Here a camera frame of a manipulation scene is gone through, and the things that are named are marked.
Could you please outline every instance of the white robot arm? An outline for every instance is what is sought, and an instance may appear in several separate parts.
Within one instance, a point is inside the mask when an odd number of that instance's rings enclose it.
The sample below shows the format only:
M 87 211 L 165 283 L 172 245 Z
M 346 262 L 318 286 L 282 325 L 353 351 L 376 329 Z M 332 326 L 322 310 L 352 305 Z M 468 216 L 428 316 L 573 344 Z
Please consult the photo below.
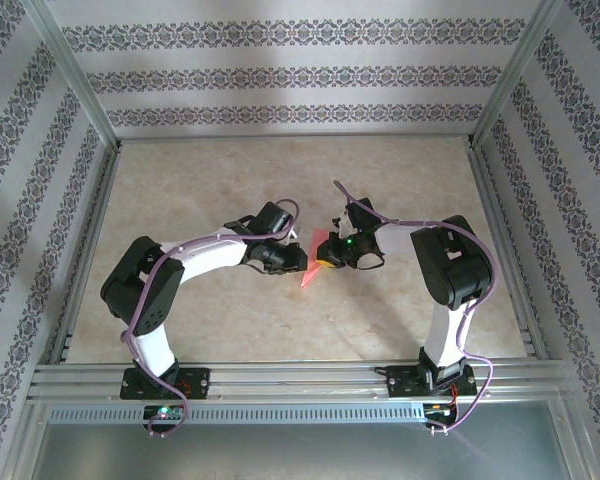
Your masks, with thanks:
M 155 262 L 172 253 L 157 270 L 142 313 L 130 341 L 135 360 L 151 374 L 173 384 L 178 362 L 164 329 L 178 287 L 184 282 L 221 267 L 258 262 L 262 273 L 283 274 L 307 268 L 307 256 L 298 243 L 289 243 L 295 233 L 276 238 L 292 222 L 291 214 L 268 202 L 260 213 L 225 224 L 206 240 L 156 243 L 149 237 L 136 239 L 104 283 L 100 296 L 111 313 L 127 325 L 139 303 L 148 275 Z
M 369 199 L 358 202 L 372 210 Z M 473 315 L 470 307 L 492 281 L 492 266 L 485 252 L 457 231 L 442 226 L 383 223 L 356 203 L 349 203 L 343 215 L 333 222 L 338 232 L 331 232 L 316 253 L 317 261 L 324 265 L 368 270 L 384 265 L 388 255 L 417 256 L 435 301 L 429 335 L 419 355 L 419 380 L 426 391 L 440 393 L 456 379 L 472 377 L 464 342 Z M 462 216 L 442 223 L 473 235 Z

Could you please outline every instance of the white wall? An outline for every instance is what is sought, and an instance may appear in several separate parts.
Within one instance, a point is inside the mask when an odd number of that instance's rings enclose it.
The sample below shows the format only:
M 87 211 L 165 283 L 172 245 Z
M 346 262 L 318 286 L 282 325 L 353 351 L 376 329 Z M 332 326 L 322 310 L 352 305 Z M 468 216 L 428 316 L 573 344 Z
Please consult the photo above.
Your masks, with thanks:
M 0 0 L 0 474 L 103 150 L 21 5 Z
M 561 7 L 483 153 L 600 460 L 600 1 Z
M 538 0 L 62 0 L 123 138 L 470 133 Z

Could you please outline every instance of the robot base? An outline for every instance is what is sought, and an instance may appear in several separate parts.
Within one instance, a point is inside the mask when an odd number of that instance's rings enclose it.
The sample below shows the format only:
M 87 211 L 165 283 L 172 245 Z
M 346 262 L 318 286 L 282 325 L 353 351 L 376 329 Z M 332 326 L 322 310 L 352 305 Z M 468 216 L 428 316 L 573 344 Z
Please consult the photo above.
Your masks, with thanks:
M 180 390 L 190 400 L 204 400 L 209 391 L 208 368 L 179 368 L 174 363 L 160 378 Z M 123 400 L 179 400 L 174 393 L 161 387 L 140 368 L 127 368 L 122 378 L 120 398 Z
M 387 378 L 389 397 L 428 397 L 451 395 L 451 386 L 458 395 L 477 395 L 473 369 L 465 358 L 447 367 L 437 367 L 420 349 L 418 365 L 390 365 L 375 372 Z

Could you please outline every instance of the metal extrusion bar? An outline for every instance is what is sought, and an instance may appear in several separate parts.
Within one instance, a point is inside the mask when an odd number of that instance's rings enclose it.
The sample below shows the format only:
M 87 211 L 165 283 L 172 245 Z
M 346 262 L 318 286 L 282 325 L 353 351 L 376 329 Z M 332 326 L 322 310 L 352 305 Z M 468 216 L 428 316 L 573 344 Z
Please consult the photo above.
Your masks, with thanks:
M 216 142 L 222 139 L 229 139 L 233 142 L 250 142 L 253 140 L 262 140 L 263 138 L 275 138 L 275 139 L 297 139 L 298 137 L 404 137 L 404 133 L 377 133 L 377 132 L 339 132 L 339 133 L 318 133 L 318 132 L 307 132 L 307 133 L 262 133 L 258 135 L 208 135 L 200 137 L 138 137 L 138 138 L 123 138 L 121 140 L 123 145 L 145 145 L 145 144 L 156 144 L 156 143 L 208 143 Z M 409 138 L 464 138 L 467 135 L 462 133 L 410 133 Z
M 52 407 L 54 425 L 137 425 L 146 420 L 142 405 L 58 405 Z M 179 417 L 156 420 L 173 424 Z M 400 404 L 196 405 L 187 424 L 195 425 L 306 425 L 326 423 L 413 423 L 425 421 L 420 402 Z
M 572 478 L 599 479 L 600 464 L 575 398 L 553 400 L 549 408 Z
M 522 37 L 516 45 L 516 48 L 504 68 L 500 80 L 493 90 L 493 93 L 487 100 L 480 118 L 476 122 L 476 128 L 472 133 L 473 146 L 479 147 L 489 134 L 491 127 L 496 122 L 498 115 L 506 104 L 509 94 L 520 81 L 522 72 L 527 62 L 533 56 L 533 52 L 544 37 L 553 17 L 558 13 L 558 9 L 563 5 L 560 0 L 541 0 L 538 8 L 522 33 Z
M 471 165 L 480 200 L 489 223 L 491 236 L 496 246 L 496 253 L 502 267 L 502 275 L 509 288 L 511 304 L 516 318 L 519 324 L 522 322 L 528 328 L 528 334 L 531 337 L 531 343 L 536 356 L 541 360 L 548 359 L 549 355 L 547 354 L 540 328 L 533 313 L 528 292 L 524 286 L 513 245 L 507 234 L 504 217 L 498 206 L 493 187 L 488 181 L 484 159 L 479 149 L 474 150 L 470 145 L 467 145 L 467 147 L 469 164 Z
M 93 257 L 96 252 L 98 235 L 102 228 L 102 223 L 104 222 L 105 211 L 109 203 L 109 197 L 111 196 L 111 190 L 113 188 L 113 180 L 120 160 L 120 150 L 112 149 L 108 152 L 108 155 L 109 157 L 105 156 L 102 160 L 102 168 L 104 169 L 104 172 L 102 172 L 102 175 L 104 175 L 102 180 L 103 183 L 100 189 L 96 188 L 92 193 L 93 198 L 91 199 L 90 204 L 95 204 L 93 216 L 86 232 L 87 236 L 83 247 L 84 251 L 78 263 L 78 271 L 76 272 L 77 282 L 71 289 L 67 314 L 62 319 L 56 342 L 53 345 L 53 350 L 49 358 L 49 363 L 52 364 L 60 363 L 62 352 L 66 347 L 67 335 L 74 328 L 75 322 L 78 320 L 82 296 L 87 286 L 89 270 L 91 269 Z
M 69 86 L 73 89 L 80 104 L 84 107 L 89 120 L 96 127 L 98 134 L 107 145 L 118 146 L 116 136 L 111 122 L 104 109 L 98 102 L 87 76 L 73 55 L 71 47 L 67 43 L 64 34 L 53 18 L 44 0 L 22 0 L 22 5 L 29 14 L 34 25 L 42 35 L 47 47 L 53 54 L 53 58 L 62 70 Z
M 37 424 L 37 421 L 32 418 L 34 408 L 33 405 L 25 405 L 22 409 L 20 420 L 18 420 L 18 427 L 16 428 L 13 442 L 11 443 L 11 450 L 7 457 L 7 463 L 2 471 L 2 478 L 5 480 L 17 479 L 16 473 L 22 471 L 22 466 L 25 463 L 23 458 L 31 458 L 31 451 L 36 450 L 33 446 L 29 448 L 25 443 L 25 437 L 27 436 L 28 430 L 34 423 Z
M 33 470 L 49 420 L 50 409 L 44 404 L 38 404 L 31 409 L 25 406 L 25 412 L 28 415 L 27 422 L 23 424 L 21 420 L 18 424 L 18 430 L 24 430 L 21 438 L 18 439 L 21 443 L 14 444 L 11 450 L 17 452 L 18 455 L 10 453 L 3 478 L 24 479 L 33 476 Z
M 209 395 L 192 404 L 303 404 L 437 402 L 439 397 L 390 399 L 385 378 L 374 372 L 388 364 L 414 365 L 415 361 L 287 362 L 187 364 L 211 369 Z M 565 372 L 559 361 L 496 359 L 494 379 L 486 402 L 531 401 L 567 393 Z M 27 402 L 35 404 L 159 404 L 119 397 L 128 365 L 40 365 L 29 388 Z M 487 369 L 474 364 L 481 384 Z M 469 402 L 471 397 L 459 401 Z

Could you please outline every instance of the marble floor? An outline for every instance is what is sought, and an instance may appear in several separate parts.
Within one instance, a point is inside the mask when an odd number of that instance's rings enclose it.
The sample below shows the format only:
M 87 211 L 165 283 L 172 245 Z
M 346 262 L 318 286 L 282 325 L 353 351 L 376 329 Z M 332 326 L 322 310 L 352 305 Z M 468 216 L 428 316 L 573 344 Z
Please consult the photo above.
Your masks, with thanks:
M 104 224 L 75 326 L 68 362 L 129 362 L 124 328 L 99 290 L 131 242 L 195 238 L 256 214 L 267 200 L 300 203 L 300 242 L 330 229 L 344 197 L 340 180 L 381 213 L 442 220 L 464 215 L 493 248 L 459 138 L 303 137 L 218 139 L 123 146 Z M 432 300 L 415 257 L 394 256 L 372 271 L 322 269 L 258 275 L 226 268 L 184 284 L 166 322 L 181 361 L 416 358 Z M 525 356 L 504 281 L 479 310 L 467 349 Z

